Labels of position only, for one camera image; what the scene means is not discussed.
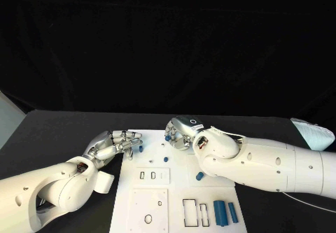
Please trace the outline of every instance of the gray table surface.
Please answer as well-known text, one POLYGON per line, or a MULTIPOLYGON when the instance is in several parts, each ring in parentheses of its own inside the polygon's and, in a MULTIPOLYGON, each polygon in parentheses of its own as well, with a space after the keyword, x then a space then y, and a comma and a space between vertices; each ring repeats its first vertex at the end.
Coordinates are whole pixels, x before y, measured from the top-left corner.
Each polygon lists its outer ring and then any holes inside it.
MULTIPOLYGON (((0 179, 79 156, 91 139, 103 130, 163 130, 173 116, 176 115, 34 110, 27 114, 0 150, 0 179)), ((249 116, 197 117, 204 124, 226 132, 308 148, 288 119, 249 116)), ((103 195, 93 192, 82 208, 54 219, 39 232, 109 231, 119 167, 121 155, 103 168, 105 172, 115 175, 109 193, 103 195)), ((236 193, 248 232, 326 232, 333 225, 333 213, 300 204, 281 193, 264 192, 239 184, 236 193)))

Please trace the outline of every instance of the small blue object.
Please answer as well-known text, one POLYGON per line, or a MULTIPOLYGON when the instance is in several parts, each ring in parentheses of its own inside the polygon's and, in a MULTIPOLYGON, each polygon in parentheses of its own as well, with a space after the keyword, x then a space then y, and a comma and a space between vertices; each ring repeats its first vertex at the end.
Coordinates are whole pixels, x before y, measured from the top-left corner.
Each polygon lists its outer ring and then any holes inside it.
POLYGON ((171 139, 170 135, 164 137, 164 140, 168 142, 168 140, 171 139))
POLYGON ((236 211, 235 211, 233 203, 229 202, 228 205, 229 205, 229 213, 230 213, 230 217, 232 217, 232 222, 238 223, 236 211))
POLYGON ((197 175, 196 175, 196 180, 199 181, 199 180, 203 178, 203 176, 204 176, 204 174, 203 174, 203 172, 200 171, 200 172, 197 173, 197 175))
POLYGON ((215 217, 216 217, 216 225, 217 226, 228 226, 228 215, 225 209, 225 202, 222 200, 213 201, 213 208, 215 208, 215 217))

